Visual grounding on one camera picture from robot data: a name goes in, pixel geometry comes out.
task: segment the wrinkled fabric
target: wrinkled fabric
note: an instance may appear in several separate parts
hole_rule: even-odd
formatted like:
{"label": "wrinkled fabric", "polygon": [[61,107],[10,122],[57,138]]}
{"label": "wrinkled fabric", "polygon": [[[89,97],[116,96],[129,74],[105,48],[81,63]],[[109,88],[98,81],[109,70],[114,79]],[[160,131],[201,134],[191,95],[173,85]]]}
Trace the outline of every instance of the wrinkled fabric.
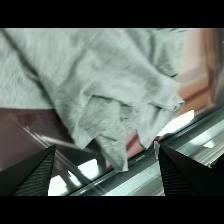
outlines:
{"label": "wrinkled fabric", "polygon": [[113,167],[127,171],[128,135],[136,130],[148,148],[183,103],[172,76],[186,34],[166,29],[1,30],[0,105],[55,108],[77,146],[96,139]]}

